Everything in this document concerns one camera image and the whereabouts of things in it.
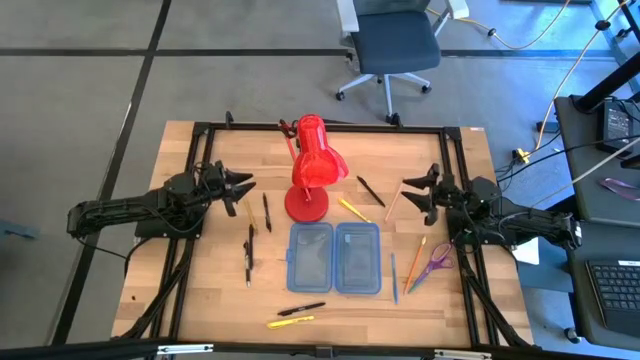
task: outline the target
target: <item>red desk lamp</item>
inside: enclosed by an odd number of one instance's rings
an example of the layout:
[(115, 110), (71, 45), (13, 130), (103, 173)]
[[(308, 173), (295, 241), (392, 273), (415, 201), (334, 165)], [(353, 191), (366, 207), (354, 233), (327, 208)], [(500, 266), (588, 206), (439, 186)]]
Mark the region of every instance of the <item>red desk lamp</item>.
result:
[[(334, 184), (349, 174), (342, 156), (329, 147), (324, 121), (318, 115), (305, 115), (292, 125), (280, 121), (289, 152), (293, 158), (291, 180), (284, 206), (297, 222), (322, 219), (329, 210), (329, 196), (324, 186)], [(291, 138), (300, 141), (300, 154), (296, 156)]]

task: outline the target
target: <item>orange pencil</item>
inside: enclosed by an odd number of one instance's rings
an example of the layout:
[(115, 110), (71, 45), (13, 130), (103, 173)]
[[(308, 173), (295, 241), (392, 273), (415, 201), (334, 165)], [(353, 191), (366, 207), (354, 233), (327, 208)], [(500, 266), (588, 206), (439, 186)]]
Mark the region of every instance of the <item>orange pencil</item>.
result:
[(411, 277), (413, 276), (413, 270), (416, 269), (416, 264), (418, 263), (418, 259), (420, 258), (420, 254), (422, 254), (422, 248), (424, 248), (424, 244), (427, 242), (427, 235), (422, 238), (422, 243), (418, 248), (418, 252), (416, 253), (416, 258), (413, 259), (413, 265), (411, 265), (411, 271), (409, 271), (409, 277), (407, 278), (407, 283), (404, 284), (404, 293), (407, 293), (407, 289), (409, 288), (409, 283), (411, 282)]

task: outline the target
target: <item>yellow pencil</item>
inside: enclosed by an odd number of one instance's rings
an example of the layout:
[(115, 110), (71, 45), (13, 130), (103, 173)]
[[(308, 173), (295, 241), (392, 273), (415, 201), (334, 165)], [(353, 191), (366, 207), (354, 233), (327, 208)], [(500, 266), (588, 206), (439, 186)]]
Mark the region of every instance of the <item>yellow pencil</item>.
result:
[(363, 221), (366, 222), (371, 222), (369, 219), (367, 219), (366, 217), (364, 217), (364, 215), (362, 215), (360, 213), (360, 211), (356, 210), (356, 208), (354, 208), (351, 204), (349, 204), (347, 202), (347, 200), (343, 199), (343, 198), (338, 198), (338, 201), (340, 202), (340, 205), (344, 206), (345, 208), (347, 208), (347, 210), (351, 211), (352, 213), (356, 214), (360, 219), (362, 219)]
[(253, 218), (253, 212), (251, 211), (251, 205), (249, 205), (249, 202), (247, 201), (247, 199), (242, 199), (242, 204), (244, 204), (245, 209), (247, 210), (247, 215), (249, 215), (249, 222), (251, 223), (251, 226), (253, 226), (253, 231), (256, 232), (256, 234), (258, 233), (258, 227), (256, 226), (256, 219)]

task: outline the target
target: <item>keyboard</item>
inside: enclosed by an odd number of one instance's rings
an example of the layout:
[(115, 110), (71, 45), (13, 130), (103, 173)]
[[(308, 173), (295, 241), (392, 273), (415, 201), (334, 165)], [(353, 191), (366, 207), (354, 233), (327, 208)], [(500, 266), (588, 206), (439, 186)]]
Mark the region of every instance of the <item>keyboard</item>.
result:
[(587, 271), (607, 329), (640, 337), (640, 261), (587, 261)]

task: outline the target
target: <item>black pen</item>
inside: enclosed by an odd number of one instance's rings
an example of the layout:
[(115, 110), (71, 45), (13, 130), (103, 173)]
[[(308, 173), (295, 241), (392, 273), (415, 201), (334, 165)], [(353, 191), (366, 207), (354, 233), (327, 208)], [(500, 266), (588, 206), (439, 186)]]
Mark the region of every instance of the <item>black pen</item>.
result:
[(249, 242), (245, 241), (244, 245), (244, 271), (247, 287), (251, 287), (251, 268), (249, 266)]
[(325, 304), (326, 303), (323, 301), (323, 302), (319, 302), (319, 303), (315, 303), (315, 304), (311, 304), (311, 305), (305, 305), (305, 306), (300, 306), (300, 307), (293, 308), (293, 309), (287, 309), (287, 310), (280, 311), (278, 313), (278, 315), (287, 316), (287, 315), (291, 315), (291, 314), (293, 314), (295, 312), (298, 312), (298, 311), (305, 311), (305, 310), (309, 310), (309, 309), (315, 309), (317, 307), (324, 306)]
[(374, 199), (376, 199), (376, 201), (378, 202), (378, 204), (382, 205), (383, 207), (387, 207), (384, 202), (382, 201), (382, 199), (380, 199), (380, 197), (373, 191), (373, 189), (371, 187), (369, 187), (369, 185), (367, 184), (366, 181), (364, 181), (363, 178), (361, 178), (360, 176), (356, 176), (356, 179), (358, 179), (358, 181), (360, 181), (360, 183), (362, 184), (362, 186), (365, 187), (365, 189), (367, 189), (367, 191), (369, 192), (369, 194), (371, 194), (373, 196)]
[(249, 269), (253, 270), (253, 225), (249, 225)]
[(269, 204), (267, 203), (267, 194), (262, 193), (262, 202), (264, 203), (264, 215), (267, 222), (267, 230), (271, 232), (271, 217), (269, 216)]

